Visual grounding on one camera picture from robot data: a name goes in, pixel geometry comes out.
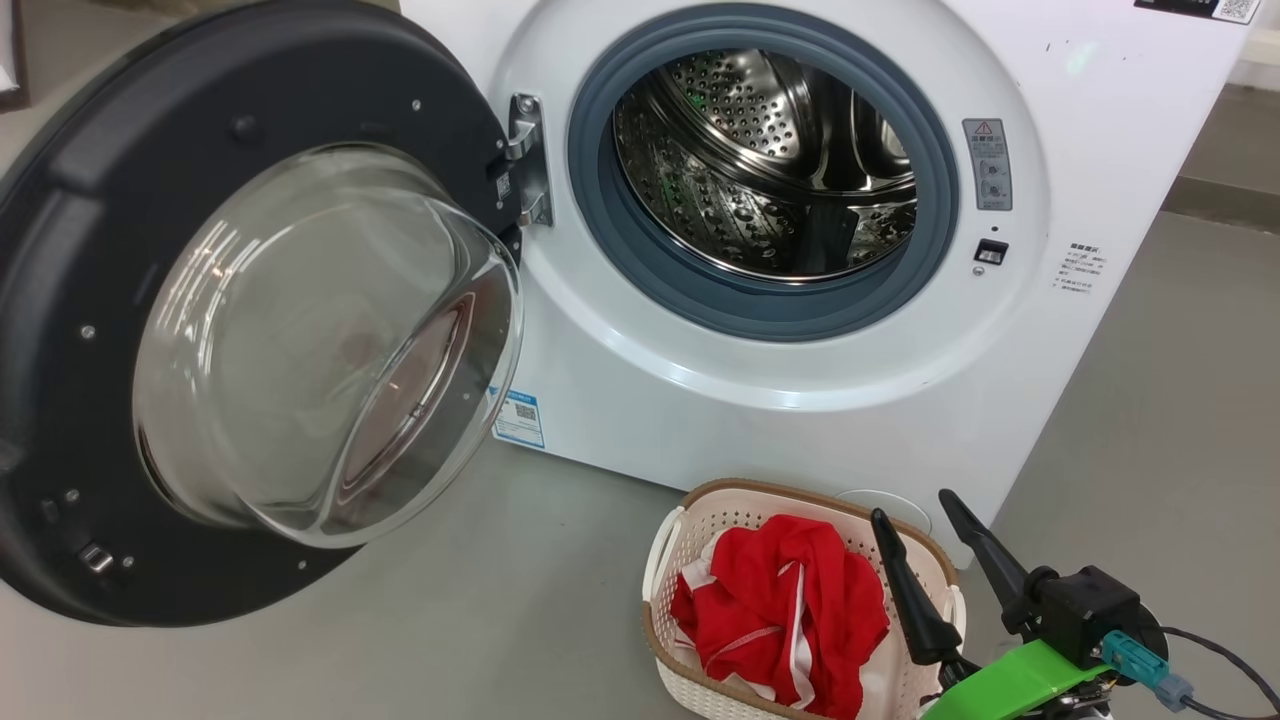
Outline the white front-load washing machine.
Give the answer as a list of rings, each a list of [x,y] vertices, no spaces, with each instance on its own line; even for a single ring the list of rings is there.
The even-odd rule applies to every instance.
[[[937,500],[995,519],[1190,151],[1252,24],[1134,0],[398,0],[492,104],[541,100],[554,225],[524,243],[524,342],[512,383],[538,398],[544,451],[678,489],[742,477],[924,518],[970,553]],[[694,325],[605,258],[573,199],[566,140],[594,61],[666,13],[748,3],[846,29],[933,102],[961,208],[925,288],[823,341]],[[963,120],[1004,122],[1012,210],[977,208]],[[1010,245],[975,263],[979,240]],[[1108,260],[1089,295],[1051,288],[1066,247]]]

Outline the black washing machine glass door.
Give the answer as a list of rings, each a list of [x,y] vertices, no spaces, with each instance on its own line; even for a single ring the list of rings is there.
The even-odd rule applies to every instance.
[[[417,516],[518,361],[507,143],[361,0],[198,15],[73,94],[0,177],[0,582],[197,626]]]

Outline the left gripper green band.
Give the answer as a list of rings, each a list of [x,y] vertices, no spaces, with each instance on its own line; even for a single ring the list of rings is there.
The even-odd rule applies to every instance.
[[[938,492],[951,528],[975,556],[1011,635],[1033,635],[1036,614],[1024,596],[1028,571],[952,489]],[[870,512],[870,527],[910,660],[938,666],[941,692],[923,700],[918,720],[1076,720],[1094,712],[1112,685],[1105,664],[1080,669],[1033,641],[980,667],[964,659],[957,629],[945,621],[908,562],[890,516]]]

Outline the grey rubber door gasket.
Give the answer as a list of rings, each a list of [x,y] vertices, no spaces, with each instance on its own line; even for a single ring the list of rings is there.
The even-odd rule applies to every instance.
[[[721,270],[678,247],[636,200],[614,150],[612,114],[646,73],[724,47],[780,53],[849,85],[892,126],[916,179],[910,238],[835,281],[785,284]],[[573,199],[602,252],[640,293],[694,325],[742,340],[801,343],[851,334],[915,299],[952,243],[961,208],[954,143],[919,85],[879,49],[827,20],[748,3],[681,8],[616,40],[573,101],[566,140]]]

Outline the red and white garment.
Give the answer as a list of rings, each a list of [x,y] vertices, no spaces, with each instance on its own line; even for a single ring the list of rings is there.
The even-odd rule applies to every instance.
[[[861,669],[890,633],[872,562],[791,515],[718,532],[681,568],[669,614],[710,679],[833,720],[858,719]]]

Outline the metal door hinge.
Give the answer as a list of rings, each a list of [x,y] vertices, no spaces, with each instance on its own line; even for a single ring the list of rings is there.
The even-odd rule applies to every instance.
[[[520,92],[512,95],[506,155],[511,161],[512,181],[518,187],[518,224],[553,227],[545,122],[538,96]]]

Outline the grey warning sticker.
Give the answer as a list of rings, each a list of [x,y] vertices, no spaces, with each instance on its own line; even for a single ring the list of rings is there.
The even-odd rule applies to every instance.
[[[975,182],[975,205],[982,211],[1012,210],[1012,176],[1009,141],[998,118],[963,120]]]

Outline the black QR label strip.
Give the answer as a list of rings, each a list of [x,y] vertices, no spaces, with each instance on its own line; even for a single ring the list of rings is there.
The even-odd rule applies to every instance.
[[[1152,12],[1249,26],[1263,3],[1265,0],[1134,0],[1133,5]]]

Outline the cream perforated basket brown rim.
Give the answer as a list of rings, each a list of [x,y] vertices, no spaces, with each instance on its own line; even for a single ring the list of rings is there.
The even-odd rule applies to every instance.
[[[657,671],[672,698],[703,720],[829,720],[769,702],[750,689],[709,678],[692,651],[677,647],[677,624],[669,606],[680,569],[714,536],[731,528],[756,529],[786,514],[827,521],[846,550],[868,559],[882,575],[870,510],[841,498],[742,478],[699,486],[663,520],[649,550],[641,585],[641,624]],[[858,720],[922,720],[927,700],[941,693],[938,666],[915,665],[906,650],[892,597],[884,597],[888,637],[861,670],[865,698]]]

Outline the blue energy label sticker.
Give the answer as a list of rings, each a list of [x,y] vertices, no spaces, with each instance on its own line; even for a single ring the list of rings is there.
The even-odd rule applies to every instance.
[[[545,432],[538,398],[517,389],[507,389],[492,427],[492,436],[513,445],[545,450]]]

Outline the perforated steel drum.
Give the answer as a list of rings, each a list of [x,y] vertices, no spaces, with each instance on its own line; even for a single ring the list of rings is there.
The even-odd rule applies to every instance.
[[[612,114],[636,200],[673,242],[735,275],[835,281],[906,242],[916,179],[892,126],[829,73],[724,47],[646,73]]]

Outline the printed text sticker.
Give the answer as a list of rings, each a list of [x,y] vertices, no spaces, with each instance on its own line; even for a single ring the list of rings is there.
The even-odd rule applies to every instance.
[[[1073,295],[1089,295],[1108,265],[1105,252],[1088,243],[1070,243],[1051,277],[1051,288]]]

